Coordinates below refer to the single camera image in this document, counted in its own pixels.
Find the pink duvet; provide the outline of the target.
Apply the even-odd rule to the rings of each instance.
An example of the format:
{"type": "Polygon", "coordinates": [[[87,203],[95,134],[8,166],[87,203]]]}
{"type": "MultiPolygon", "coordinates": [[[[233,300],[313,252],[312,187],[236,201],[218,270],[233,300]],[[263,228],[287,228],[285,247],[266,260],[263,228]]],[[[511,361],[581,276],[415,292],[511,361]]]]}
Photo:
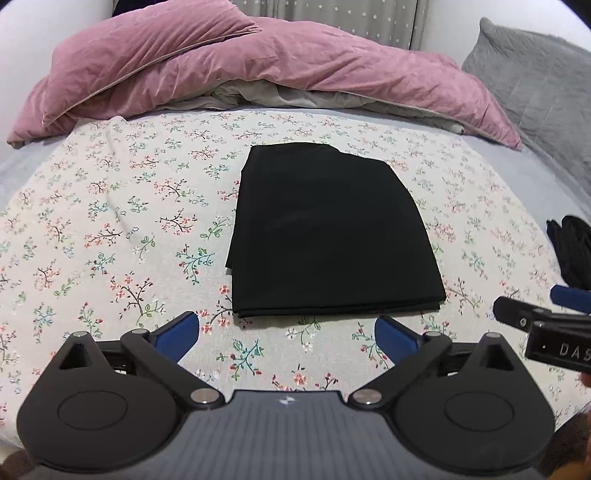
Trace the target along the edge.
{"type": "Polygon", "coordinates": [[[7,135],[64,135],[82,119],[130,118],[226,82],[351,94],[433,114],[511,149],[522,141],[492,93],[450,58],[310,21],[249,17],[228,1],[165,1],[58,44],[7,135]]]}

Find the grey patterned curtain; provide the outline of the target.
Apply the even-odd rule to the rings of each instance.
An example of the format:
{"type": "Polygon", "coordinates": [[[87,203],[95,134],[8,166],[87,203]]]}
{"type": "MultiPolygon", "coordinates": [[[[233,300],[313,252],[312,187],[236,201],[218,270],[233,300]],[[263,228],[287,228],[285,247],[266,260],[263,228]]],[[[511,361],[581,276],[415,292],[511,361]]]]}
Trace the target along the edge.
{"type": "Polygon", "coordinates": [[[382,45],[418,50],[427,0],[235,0],[249,16],[330,25],[382,45]]]}

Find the black garment on bed edge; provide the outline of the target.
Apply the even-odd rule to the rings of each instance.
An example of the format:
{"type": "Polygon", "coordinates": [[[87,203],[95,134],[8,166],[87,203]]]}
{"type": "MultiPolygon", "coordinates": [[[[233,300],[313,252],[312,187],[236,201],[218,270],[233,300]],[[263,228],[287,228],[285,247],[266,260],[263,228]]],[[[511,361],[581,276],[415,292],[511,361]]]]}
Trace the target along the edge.
{"type": "Polygon", "coordinates": [[[584,220],[566,215],[562,223],[547,220],[547,234],[554,247],[563,280],[569,287],[591,289],[591,229],[584,220]]]}

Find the grey pillow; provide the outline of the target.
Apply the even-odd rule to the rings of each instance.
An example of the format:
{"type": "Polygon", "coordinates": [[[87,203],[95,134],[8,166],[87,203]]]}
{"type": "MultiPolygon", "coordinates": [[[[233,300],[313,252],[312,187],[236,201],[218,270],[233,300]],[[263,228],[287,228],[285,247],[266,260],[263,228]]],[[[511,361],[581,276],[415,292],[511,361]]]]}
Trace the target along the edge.
{"type": "Polygon", "coordinates": [[[462,69],[490,90],[530,150],[590,191],[589,51],[483,17],[462,69]]]}

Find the black pants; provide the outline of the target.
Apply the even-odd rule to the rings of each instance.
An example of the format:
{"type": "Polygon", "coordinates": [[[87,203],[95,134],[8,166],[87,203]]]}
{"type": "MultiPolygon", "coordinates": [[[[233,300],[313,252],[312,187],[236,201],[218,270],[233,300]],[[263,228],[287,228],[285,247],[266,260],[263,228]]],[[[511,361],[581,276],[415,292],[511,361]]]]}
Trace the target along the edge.
{"type": "Polygon", "coordinates": [[[242,318],[419,312],[446,298],[393,169],[325,144],[252,147],[226,265],[242,318]]]}

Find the floral bed sheet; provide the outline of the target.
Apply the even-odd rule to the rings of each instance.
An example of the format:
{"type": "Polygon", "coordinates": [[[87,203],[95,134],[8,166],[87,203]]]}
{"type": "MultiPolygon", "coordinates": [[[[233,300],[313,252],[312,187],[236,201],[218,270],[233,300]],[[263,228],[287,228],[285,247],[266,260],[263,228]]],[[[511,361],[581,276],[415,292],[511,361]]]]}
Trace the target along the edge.
{"type": "Polygon", "coordinates": [[[182,365],[238,388],[351,393],[390,367],[367,316],[238,320],[224,264],[239,174],[259,144],[325,143],[387,163],[418,204],[447,300],[407,318],[473,341],[496,328],[500,296],[548,305],[561,280],[546,218],[526,198],[534,156],[373,116],[245,109],[114,118],[28,145],[1,164],[1,438],[63,341],[155,329],[193,310],[182,365]]]}

